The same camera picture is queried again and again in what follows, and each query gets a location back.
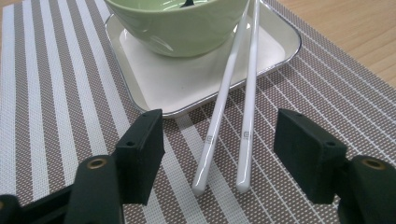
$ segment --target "chopsticks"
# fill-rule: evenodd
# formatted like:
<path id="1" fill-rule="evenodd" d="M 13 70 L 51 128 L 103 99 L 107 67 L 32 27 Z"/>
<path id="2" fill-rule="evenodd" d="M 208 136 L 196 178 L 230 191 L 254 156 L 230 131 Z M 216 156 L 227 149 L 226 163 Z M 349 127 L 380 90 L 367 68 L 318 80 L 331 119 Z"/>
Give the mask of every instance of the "chopsticks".
<path id="1" fill-rule="evenodd" d="M 219 95 L 216 100 L 215 108 L 210 120 L 210 125 L 207 131 L 207 135 L 204 141 L 204 148 L 201 155 L 201 159 L 198 164 L 197 171 L 195 173 L 194 180 L 192 182 L 192 192 L 195 195 L 201 195 L 204 193 L 209 175 L 210 165 L 213 161 L 213 155 L 215 152 L 216 143 L 219 137 L 219 128 L 221 125 L 222 116 L 224 114 L 224 108 L 227 102 L 228 91 L 230 89 L 231 78 L 233 76 L 234 64 L 236 56 L 245 34 L 247 27 L 247 14 L 249 1 L 242 15 L 241 21 L 238 23 L 235 38 L 233 40 L 233 46 L 231 49 L 230 56 L 227 61 L 227 65 L 224 71 L 223 80 L 220 85 Z M 253 122 L 254 122 L 254 104 L 255 104 L 255 90 L 256 90 L 256 71 L 257 71 L 257 42 L 259 33 L 259 14 L 260 14 L 260 2 L 255 0 L 254 13 L 252 20 L 252 33 L 250 38 L 250 53 L 249 63 L 247 69 L 247 87 L 246 87 L 246 98 L 245 98 L 245 112 L 243 119 L 242 137 L 239 153 L 238 172 L 236 178 L 236 188 L 240 192 L 248 191 L 250 187 L 250 167 L 251 167 L 251 151 L 253 144 Z"/>
<path id="2" fill-rule="evenodd" d="M 260 5 L 255 0 L 253 10 L 252 32 L 250 37 L 249 63 L 247 69 L 247 85 L 245 93 L 245 108 L 239 148 L 236 188 L 244 193 L 250 188 L 251 154 L 254 134 L 254 105 L 256 100 L 257 78 L 257 42 L 259 39 Z"/>
<path id="3" fill-rule="evenodd" d="M 201 195 L 204 193 L 207 183 L 207 177 L 209 174 L 210 164 L 213 160 L 213 154 L 215 152 L 216 142 L 218 140 L 219 128 L 224 114 L 224 107 L 227 102 L 228 90 L 230 89 L 231 78 L 233 76 L 233 69 L 238 54 L 239 47 L 245 34 L 247 27 L 247 14 L 248 5 L 250 1 L 247 1 L 247 6 L 242 15 L 241 20 L 238 23 L 238 27 L 233 40 L 233 46 L 231 48 L 230 56 L 228 58 L 223 80 L 221 81 L 218 98 L 216 100 L 215 109 L 210 120 L 210 125 L 207 130 L 204 149 L 201 155 L 201 159 L 198 164 L 195 178 L 192 182 L 192 192 L 195 195 Z"/>

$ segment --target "white saucer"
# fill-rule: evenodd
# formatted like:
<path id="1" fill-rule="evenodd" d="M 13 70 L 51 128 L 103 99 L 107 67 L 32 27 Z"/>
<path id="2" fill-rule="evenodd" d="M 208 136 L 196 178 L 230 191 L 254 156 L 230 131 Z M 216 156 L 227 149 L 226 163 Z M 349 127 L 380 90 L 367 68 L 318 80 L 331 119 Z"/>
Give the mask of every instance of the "white saucer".
<path id="1" fill-rule="evenodd" d="M 172 119 L 215 99 L 233 35 L 219 48 L 205 55 L 170 58 L 146 49 L 114 15 L 108 18 L 106 31 L 131 97 L 139 110 L 161 108 L 163 117 Z M 249 40 L 248 26 L 235 65 L 232 89 L 245 84 Z M 258 76 L 290 60 L 300 46 L 301 38 L 295 29 L 262 3 Z"/>

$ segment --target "ceramic bowl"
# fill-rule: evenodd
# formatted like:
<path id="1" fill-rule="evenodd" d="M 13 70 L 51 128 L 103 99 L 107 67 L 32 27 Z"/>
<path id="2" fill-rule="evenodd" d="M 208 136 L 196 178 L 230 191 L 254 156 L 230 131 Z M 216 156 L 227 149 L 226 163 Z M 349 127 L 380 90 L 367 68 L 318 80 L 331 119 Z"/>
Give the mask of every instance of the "ceramic bowl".
<path id="1" fill-rule="evenodd" d="M 144 46 L 162 55 L 191 57 L 230 38 L 248 0 L 105 0 L 120 23 Z"/>

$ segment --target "striped placemat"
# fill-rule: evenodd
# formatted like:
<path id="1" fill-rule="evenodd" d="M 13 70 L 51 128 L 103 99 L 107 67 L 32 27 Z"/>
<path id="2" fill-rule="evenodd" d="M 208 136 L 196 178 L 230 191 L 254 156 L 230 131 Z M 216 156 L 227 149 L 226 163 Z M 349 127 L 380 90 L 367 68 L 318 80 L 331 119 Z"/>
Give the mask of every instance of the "striped placemat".
<path id="1" fill-rule="evenodd" d="M 286 66 L 258 80 L 252 188 L 234 187 L 245 90 L 230 93 L 208 189 L 191 182 L 214 103 L 164 122 L 165 155 L 148 206 L 128 223 L 334 223 L 337 204 L 309 202 L 272 147 L 279 107 L 299 111 L 348 145 L 396 161 L 396 91 L 276 0 L 301 33 Z M 138 116 L 106 38 L 103 0 L 25 0 L 4 8 L 0 194 L 28 204 L 73 183 L 78 163 L 107 154 Z"/>

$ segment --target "bowl rim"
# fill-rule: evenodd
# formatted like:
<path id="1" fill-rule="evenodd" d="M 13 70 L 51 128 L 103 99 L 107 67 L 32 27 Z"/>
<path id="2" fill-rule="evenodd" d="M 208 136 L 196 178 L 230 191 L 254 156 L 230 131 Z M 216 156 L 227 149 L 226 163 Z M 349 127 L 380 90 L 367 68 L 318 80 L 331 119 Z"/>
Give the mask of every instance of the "bowl rim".
<path id="1" fill-rule="evenodd" d="M 193 7 L 181 7 L 178 10 L 147 10 L 147 9 L 137 9 L 137 8 L 132 8 L 132 7 L 125 7 L 123 5 L 114 3 L 112 0 L 105 0 L 107 4 L 110 4 L 113 7 L 117 7 L 129 12 L 134 12 L 134 13 L 147 13 L 147 14 L 170 14 L 170 13 L 175 13 L 175 12 L 185 12 L 188 10 L 195 10 L 201 7 L 209 7 L 213 4 L 216 4 L 217 2 L 221 2 L 224 0 L 207 0 L 207 2 L 200 4 L 200 5 L 194 5 Z"/>

